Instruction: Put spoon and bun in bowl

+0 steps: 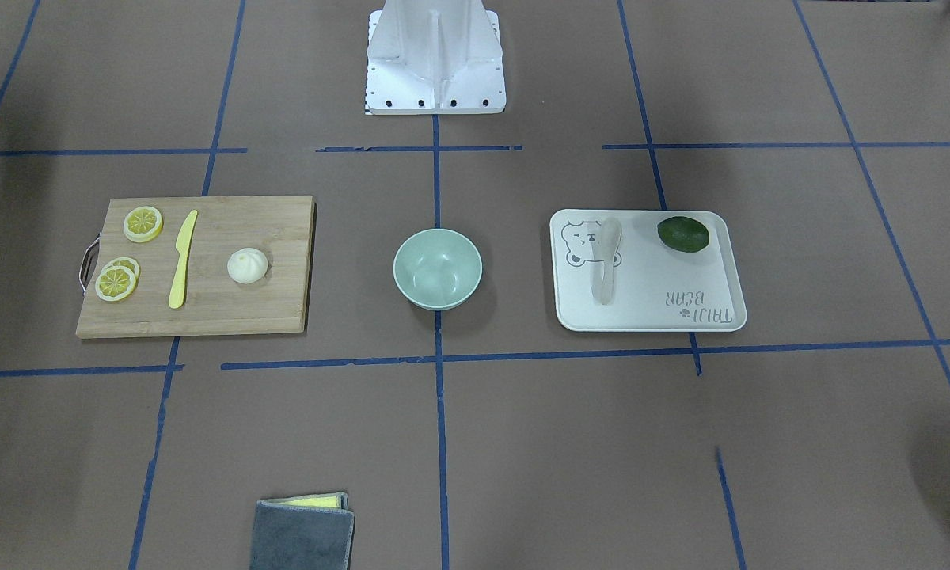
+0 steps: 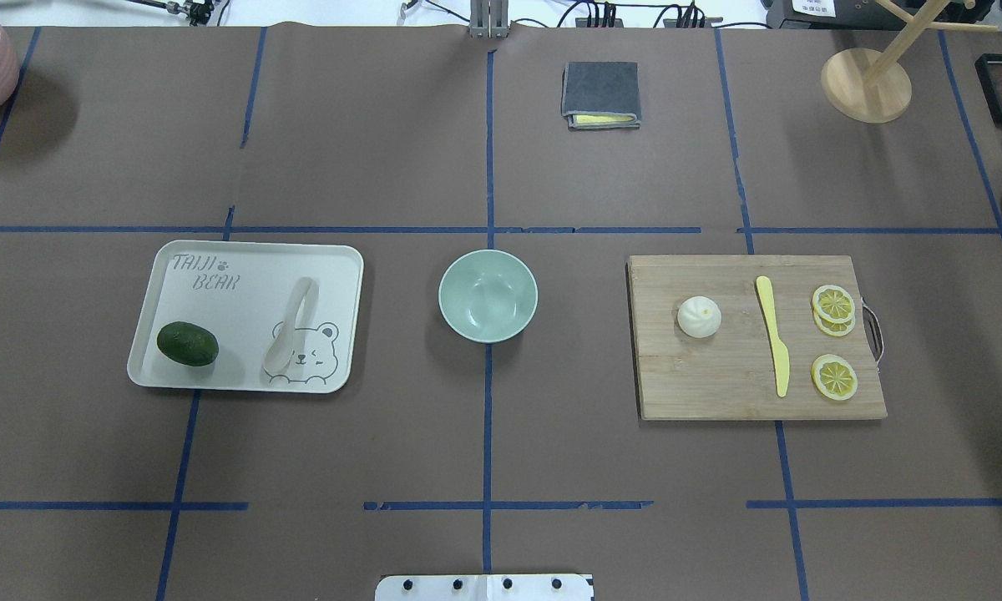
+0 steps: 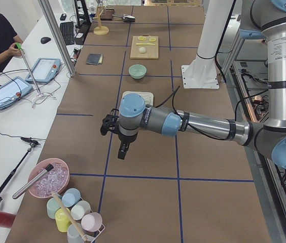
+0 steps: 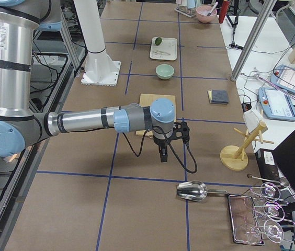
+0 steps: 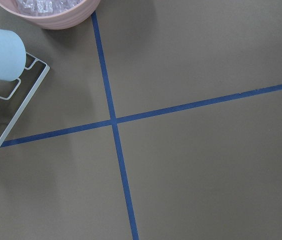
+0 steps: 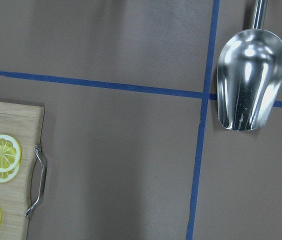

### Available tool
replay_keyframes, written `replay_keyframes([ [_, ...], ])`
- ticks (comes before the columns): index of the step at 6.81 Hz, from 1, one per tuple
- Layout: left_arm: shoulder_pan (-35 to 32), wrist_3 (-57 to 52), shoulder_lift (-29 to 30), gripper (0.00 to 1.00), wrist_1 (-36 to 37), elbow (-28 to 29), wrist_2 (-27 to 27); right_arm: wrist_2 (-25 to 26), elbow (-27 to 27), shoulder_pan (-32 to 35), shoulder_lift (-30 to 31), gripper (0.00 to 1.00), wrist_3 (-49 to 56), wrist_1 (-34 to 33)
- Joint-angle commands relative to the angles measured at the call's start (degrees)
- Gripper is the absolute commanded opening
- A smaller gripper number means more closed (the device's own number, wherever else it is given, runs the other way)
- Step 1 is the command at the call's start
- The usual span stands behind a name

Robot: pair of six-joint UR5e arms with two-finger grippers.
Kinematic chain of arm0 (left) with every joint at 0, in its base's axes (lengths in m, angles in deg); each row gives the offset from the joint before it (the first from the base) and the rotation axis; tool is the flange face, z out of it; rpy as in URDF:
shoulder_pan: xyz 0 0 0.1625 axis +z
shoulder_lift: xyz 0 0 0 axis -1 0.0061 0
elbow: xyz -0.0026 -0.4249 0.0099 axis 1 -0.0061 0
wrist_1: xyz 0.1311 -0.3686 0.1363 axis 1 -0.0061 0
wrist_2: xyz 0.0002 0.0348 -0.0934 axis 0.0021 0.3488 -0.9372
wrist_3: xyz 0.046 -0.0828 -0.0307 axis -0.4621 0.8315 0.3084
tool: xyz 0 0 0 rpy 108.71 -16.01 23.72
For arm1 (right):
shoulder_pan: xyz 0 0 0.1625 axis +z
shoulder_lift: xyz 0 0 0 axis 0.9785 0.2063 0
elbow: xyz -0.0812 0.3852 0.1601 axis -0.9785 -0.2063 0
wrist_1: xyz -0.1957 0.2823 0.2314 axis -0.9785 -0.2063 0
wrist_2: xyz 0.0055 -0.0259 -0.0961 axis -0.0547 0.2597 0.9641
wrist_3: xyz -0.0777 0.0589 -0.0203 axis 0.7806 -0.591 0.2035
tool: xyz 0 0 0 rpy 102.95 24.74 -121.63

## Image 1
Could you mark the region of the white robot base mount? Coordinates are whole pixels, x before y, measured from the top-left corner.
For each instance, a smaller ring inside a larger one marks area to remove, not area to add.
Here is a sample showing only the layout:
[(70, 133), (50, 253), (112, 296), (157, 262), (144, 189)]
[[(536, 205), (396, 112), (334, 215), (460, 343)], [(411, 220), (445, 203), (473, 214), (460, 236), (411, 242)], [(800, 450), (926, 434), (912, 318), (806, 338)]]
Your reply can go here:
[(507, 107), (500, 19), (481, 1), (387, 1), (367, 25), (364, 109), (479, 115)]

